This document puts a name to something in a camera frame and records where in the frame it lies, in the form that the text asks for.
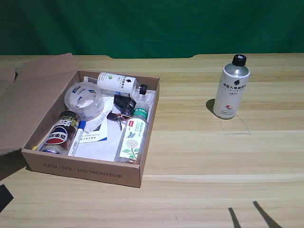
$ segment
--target green backdrop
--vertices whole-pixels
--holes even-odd
[[[0,55],[304,52],[304,0],[1,0]]]

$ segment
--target black bottle cap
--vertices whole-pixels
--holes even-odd
[[[239,66],[239,67],[243,67],[246,64],[246,56],[241,55],[241,54],[237,54],[233,57],[232,60],[232,64]]]
[[[142,95],[146,95],[146,93],[147,93],[147,85],[141,84],[141,87],[139,89],[139,93],[142,94]]]

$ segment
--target blue marker cap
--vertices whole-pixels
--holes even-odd
[[[81,120],[81,121],[79,122],[79,128],[83,130],[83,129],[85,128],[85,126],[86,126],[85,124],[86,124],[86,121]]]

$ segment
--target cardboard box flap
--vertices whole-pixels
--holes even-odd
[[[25,63],[18,74],[16,81],[57,75],[75,70],[76,66],[73,60],[73,55],[71,53],[67,53]]]
[[[0,97],[0,150],[16,150],[25,146],[33,132],[48,113],[59,95],[79,81],[77,71],[15,81]]]
[[[13,84],[16,69],[14,66],[6,66],[0,69],[0,96]]]

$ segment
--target green label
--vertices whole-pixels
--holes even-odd
[[[145,119],[148,117],[148,112],[143,108],[136,108],[133,115],[141,115]]]

